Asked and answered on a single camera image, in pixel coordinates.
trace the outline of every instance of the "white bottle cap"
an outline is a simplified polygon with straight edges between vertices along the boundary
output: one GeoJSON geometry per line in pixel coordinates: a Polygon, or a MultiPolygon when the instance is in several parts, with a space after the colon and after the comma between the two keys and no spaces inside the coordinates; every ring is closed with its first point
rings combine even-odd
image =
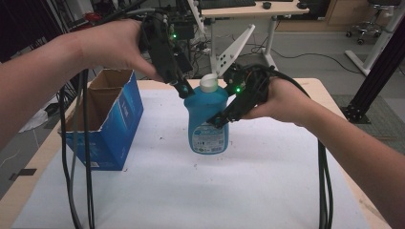
{"type": "Polygon", "coordinates": [[[200,88],[204,93],[213,93],[218,89],[218,77],[216,74],[206,74],[200,80],[200,88]]]}

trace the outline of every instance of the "floor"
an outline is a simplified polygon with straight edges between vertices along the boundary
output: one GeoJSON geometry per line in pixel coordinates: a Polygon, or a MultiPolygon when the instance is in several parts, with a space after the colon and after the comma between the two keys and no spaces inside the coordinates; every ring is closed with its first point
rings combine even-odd
{"type": "MultiPolygon", "coordinates": [[[[217,37],[217,53],[221,53],[232,42],[233,36],[217,37]]],[[[266,39],[263,33],[254,33],[247,42],[248,45],[238,58],[239,63],[264,63],[258,53],[251,53],[254,44],[260,45],[266,39]]],[[[356,44],[356,38],[347,38],[344,32],[327,33],[288,33],[277,32],[273,41],[272,56],[280,72],[291,77],[314,77],[325,85],[331,94],[356,94],[365,76],[344,54],[352,50],[360,58],[365,59],[373,47],[373,38],[366,40],[362,46],[356,44]]],[[[199,74],[209,73],[207,55],[199,58],[199,74]]],[[[400,69],[396,70],[380,95],[389,103],[396,114],[405,121],[405,75],[400,69]]],[[[15,138],[0,153],[0,198],[6,194],[12,185],[13,174],[26,166],[36,150],[46,139],[51,129],[43,124],[33,130],[17,134],[15,138]]]]}

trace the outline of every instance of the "blue bottle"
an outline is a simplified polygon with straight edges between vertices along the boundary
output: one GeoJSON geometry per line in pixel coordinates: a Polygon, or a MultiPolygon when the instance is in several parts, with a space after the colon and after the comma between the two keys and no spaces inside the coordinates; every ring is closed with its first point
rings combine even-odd
{"type": "Polygon", "coordinates": [[[215,155],[226,150],[229,127],[224,125],[217,129],[206,123],[210,117],[226,107],[228,94],[218,86],[216,76],[209,74],[202,78],[195,94],[184,100],[189,113],[188,142],[191,149],[202,155],[215,155]]]}

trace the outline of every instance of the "cardboard box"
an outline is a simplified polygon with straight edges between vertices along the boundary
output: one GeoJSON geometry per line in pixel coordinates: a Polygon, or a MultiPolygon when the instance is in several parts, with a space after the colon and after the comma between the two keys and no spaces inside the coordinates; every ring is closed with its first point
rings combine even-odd
{"type": "MultiPolygon", "coordinates": [[[[133,71],[102,70],[88,88],[92,170],[122,170],[143,113],[133,71]]],[[[77,111],[77,157],[85,163],[83,106],[77,111]]],[[[74,148],[74,115],[66,118],[68,146],[74,148]]]]}

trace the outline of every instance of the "white bracket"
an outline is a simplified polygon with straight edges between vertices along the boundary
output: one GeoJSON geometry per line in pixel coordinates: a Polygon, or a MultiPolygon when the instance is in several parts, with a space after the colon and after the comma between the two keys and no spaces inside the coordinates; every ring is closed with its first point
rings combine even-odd
{"type": "Polygon", "coordinates": [[[203,18],[199,13],[199,10],[197,9],[197,6],[199,5],[198,1],[194,0],[187,0],[188,5],[190,6],[191,11],[193,12],[194,18],[196,19],[197,25],[199,26],[200,31],[205,34],[205,29],[203,26],[203,18]]]}
{"type": "Polygon", "coordinates": [[[217,66],[216,71],[214,72],[217,77],[223,75],[230,65],[235,62],[254,29],[254,25],[249,25],[238,39],[236,39],[220,56],[217,56],[217,66]]]}

